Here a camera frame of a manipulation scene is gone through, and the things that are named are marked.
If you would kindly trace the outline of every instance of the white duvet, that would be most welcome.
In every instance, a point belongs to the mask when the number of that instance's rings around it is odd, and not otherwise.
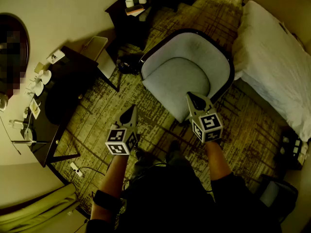
[[[243,10],[232,54],[241,77],[267,100],[301,140],[311,138],[311,56],[254,1]]]

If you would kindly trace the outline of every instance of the person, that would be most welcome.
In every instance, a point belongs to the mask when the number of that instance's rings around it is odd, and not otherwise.
[[[268,208],[232,173],[220,146],[207,142],[206,154],[215,201],[177,141],[171,143],[166,166],[154,166],[148,154],[137,151],[138,161],[125,191],[128,156],[116,155],[94,197],[86,232],[281,232]],[[115,226],[121,197],[126,203]]]

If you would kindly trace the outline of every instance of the desk leg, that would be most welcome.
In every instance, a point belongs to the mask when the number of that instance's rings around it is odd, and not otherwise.
[[[119,88],[115,87],[115,85],[98,69],[99,76],[108,84],[110,87],[119,92]]]
[[[64,156],[55,156],[50,160],[50,163],[58,162],[58,161],[65,161],[73,158],[80,157],[81,155],[79,153],[77,154],[71,154],[71,155],[64,155]]]

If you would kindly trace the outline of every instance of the black shirt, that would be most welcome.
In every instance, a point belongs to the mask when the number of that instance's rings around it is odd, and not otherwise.
[[[281,232],[268,208],[247,189],[241,177],[211,182],[215,202],[194,172],[155,166],[125,190],[125,213],[118,232]],[[114,224],[88,222],[86,232],[109,232]]]

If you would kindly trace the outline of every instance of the chair seat cushion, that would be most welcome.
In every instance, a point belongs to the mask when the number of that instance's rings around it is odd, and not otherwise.
[[[186,93],[207,96],[209,92],[206,74],[197,64],[184,58],[164,62],[142,83],[179,122],[189,115]]]

